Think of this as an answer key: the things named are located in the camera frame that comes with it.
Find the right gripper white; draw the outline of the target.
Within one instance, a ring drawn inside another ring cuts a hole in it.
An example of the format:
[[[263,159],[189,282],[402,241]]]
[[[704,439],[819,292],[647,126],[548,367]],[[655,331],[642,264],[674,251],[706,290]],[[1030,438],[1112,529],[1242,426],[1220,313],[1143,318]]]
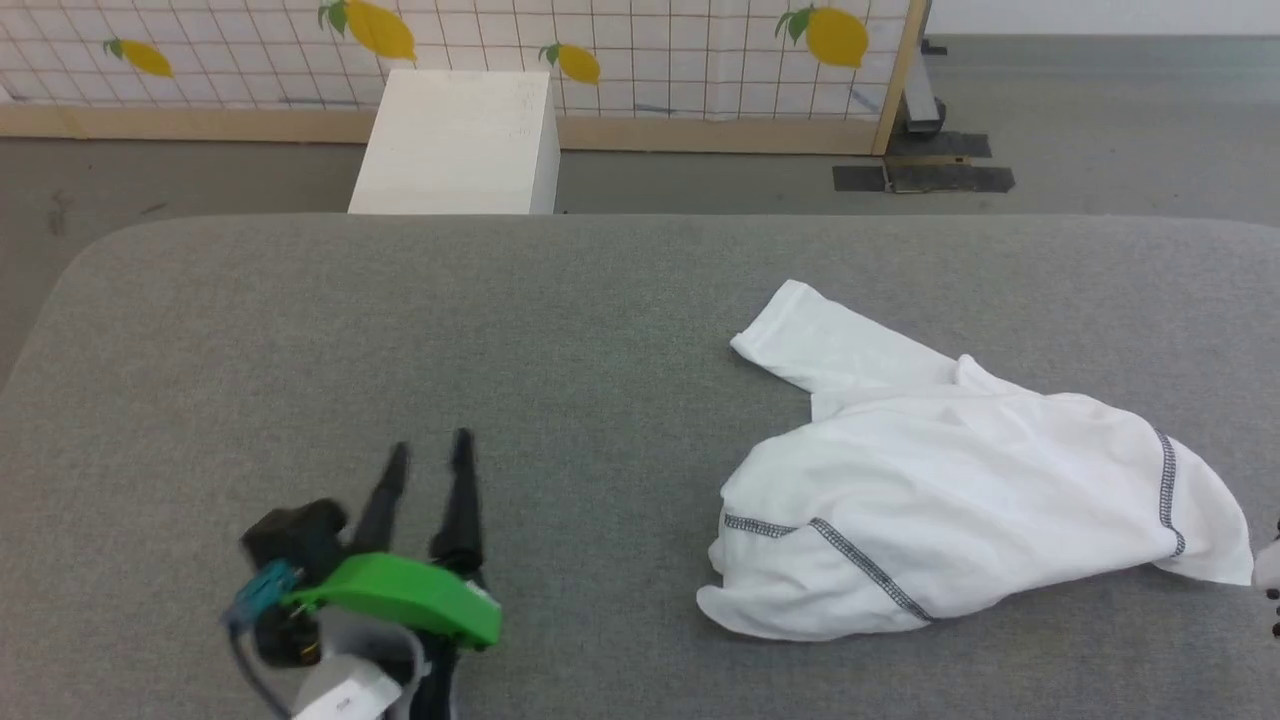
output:
[[[1274,606],[1275,619],[1270,628],[1271,637],[1280,635],[1279,624],[1279,523],[1276,523],[1276,537],[1254,556],[1254,569],[1252,574],[1252,587],[1262,592],[1265,598]]]

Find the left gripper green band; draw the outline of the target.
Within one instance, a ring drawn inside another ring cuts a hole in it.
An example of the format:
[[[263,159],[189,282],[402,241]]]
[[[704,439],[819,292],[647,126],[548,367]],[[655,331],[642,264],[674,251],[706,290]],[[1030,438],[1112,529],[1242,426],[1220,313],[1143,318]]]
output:
[[[465,648],[493,647],[500,641],[503,611],[476,583],[483,582],[484,548],[474,433],[467,428],[454,433],[451,491],[430,543],[435,565],[385,553],[410,475],[410,457],[407,442],[392,447],[349,539],[352,557],[320,584],[284,594],[282,603],[306,610],[337,606],[444,637]]]

